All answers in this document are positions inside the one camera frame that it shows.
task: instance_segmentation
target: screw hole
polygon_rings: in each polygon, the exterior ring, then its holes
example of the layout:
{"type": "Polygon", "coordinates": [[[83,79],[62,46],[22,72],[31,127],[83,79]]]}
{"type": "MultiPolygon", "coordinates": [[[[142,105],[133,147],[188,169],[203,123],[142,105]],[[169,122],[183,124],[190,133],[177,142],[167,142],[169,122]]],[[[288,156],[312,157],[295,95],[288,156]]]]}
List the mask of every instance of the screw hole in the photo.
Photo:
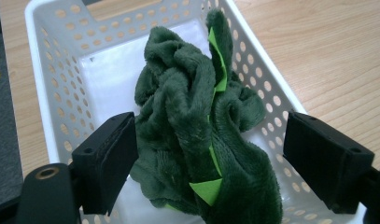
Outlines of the screw hole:
{"type": "Polygon", "coordinates": [[[41,170],[40,172],[38,172],[35,175],[35,178],[37,178],[39,180],[48,179],[48,178],[51,178],[51,177],[55,176],[58,173],[59,173],[59,168],[58,167],[49,167],[49,168],[46,168],[46,169],[41,170]]]}
{"type": "Polygon", "coordinates": [[[360,152],[361,152],[361,150],[360,150],[360,149],[358,149],[358,148],[355,148],[355,147],[353,147],[353,148],[350,148],[349,150],[351,150],[352,152],[355,152],[355,153],[360,153],[360,152]]]}
{"type": "Polygon", "coordinates": [[[87,154],[93,153],[93,148],[90,148],[90,147],[85,148],[84,152],[87,154]]]}

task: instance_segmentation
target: white plastic basket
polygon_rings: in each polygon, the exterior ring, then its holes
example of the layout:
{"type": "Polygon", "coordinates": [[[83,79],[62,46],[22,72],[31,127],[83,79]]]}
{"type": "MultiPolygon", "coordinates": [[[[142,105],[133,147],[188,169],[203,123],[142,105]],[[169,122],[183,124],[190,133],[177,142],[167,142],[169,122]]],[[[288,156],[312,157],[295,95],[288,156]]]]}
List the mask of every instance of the white plastic basket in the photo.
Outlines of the white plastic basket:
{"type": "MultiPolygon", "coordinates": [[[[221,9],[234,40],[233,69],[258,92],[266,119],[244,134],[269,155],[281,188],[282,223],[361,223],[335,215],[282,157],[288,111],[305,112],[232,0],[163,0],[97,21],[80,0],[34,0],[26,8],[35,83],[50,162],[71,161],[71,151],[106,119],[139,108],[134,86],[145,65],[149,30],[166,26],[208,52],[204,19],[221,9]]],[[[203,223],[199,217],[156,209],[128,178],[112,216],[83,216],[82,223],[203,223]]]]}

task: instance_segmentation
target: wooden table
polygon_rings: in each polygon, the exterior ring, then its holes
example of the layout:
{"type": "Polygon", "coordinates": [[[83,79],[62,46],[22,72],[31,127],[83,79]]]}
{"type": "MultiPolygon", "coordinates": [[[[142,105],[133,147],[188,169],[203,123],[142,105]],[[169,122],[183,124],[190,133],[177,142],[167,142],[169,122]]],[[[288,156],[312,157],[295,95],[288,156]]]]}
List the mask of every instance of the wooden table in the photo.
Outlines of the wooden table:
{"type": "MultiPolygon", "coordinates": [[[[379,169],[380,1],[235,2],[308,113],[375,152],[379,169]]],[[[49,162],[23,14],[27,3],[0,1],[24,175],[49,162]]]]}

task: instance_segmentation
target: green towel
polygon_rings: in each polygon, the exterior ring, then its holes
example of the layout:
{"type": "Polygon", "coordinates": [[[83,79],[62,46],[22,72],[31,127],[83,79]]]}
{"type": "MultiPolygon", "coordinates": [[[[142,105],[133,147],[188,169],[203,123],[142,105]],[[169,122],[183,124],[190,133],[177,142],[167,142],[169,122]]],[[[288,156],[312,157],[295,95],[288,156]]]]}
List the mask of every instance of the green towel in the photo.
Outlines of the green towel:
{"type": "Polygon", "coordinates": [[[222,12],[207,16],[212,59],[163,27],[151,30],[135,88],[139,159],[131,171],[156,207],[206,223],[280,223],[279,187],[267,154],[240,135],[262,121],[260,97],[231,69],[222,12]]]}

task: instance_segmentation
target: lime green fabric edge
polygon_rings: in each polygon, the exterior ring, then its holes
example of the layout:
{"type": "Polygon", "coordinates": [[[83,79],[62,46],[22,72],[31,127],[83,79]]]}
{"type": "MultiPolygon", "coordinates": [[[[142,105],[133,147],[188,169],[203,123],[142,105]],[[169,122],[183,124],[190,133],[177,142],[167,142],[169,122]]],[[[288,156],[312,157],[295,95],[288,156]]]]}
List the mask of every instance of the lime green fabric edge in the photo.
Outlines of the lime green fabric edge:
{"type": "MultiPolygon", "coordinates": [[[[213,99],[212,99],[212,102],[213,102],[216,92],[225,91],[227,89],[228,80],[227,80],[227,68],[225,67],[225,63],[224,63],[224,60],[222,58],[221,52],[218,49],[218,44],[217,44],[217,40],[216,40],[216,36],[215,36],[214,30],[213,30],[213,27],[210,29],[208,41],[210,42],[210,44],[213,46],[213,48],[218,53],[219,59],[221,60],[221,67],[222,67],[222,71],[223,71],[222,80],[214,88],[214,94],[213,94],[213,99]]],[[[219,166],[218,166],[216,152],[213,148],[213,144],[210,145],[209,150],[210,150],[210,155],[212,157],[213,163],[215,164],[216,169],[218,171],[218,174],[220,176],[222,176],[221,170],[219,169],[219,166]]],[[[212,206],[218,197],[219,190],[221,188],[221,183],[222,183],[222,178],[216,179],[216,180],[211,180],[211,181],[206,181],[206,182],[202,182],[202,183],[190,183],[190,187],[207,204],[212,206]]]]}
{"type": "Polygon", "coordinates": [[[219,194],[222,178],[217,180],[206,181],[202,183],[190,183],[190,187],[199,195],[207,204],[212,206],[219,194]]]}

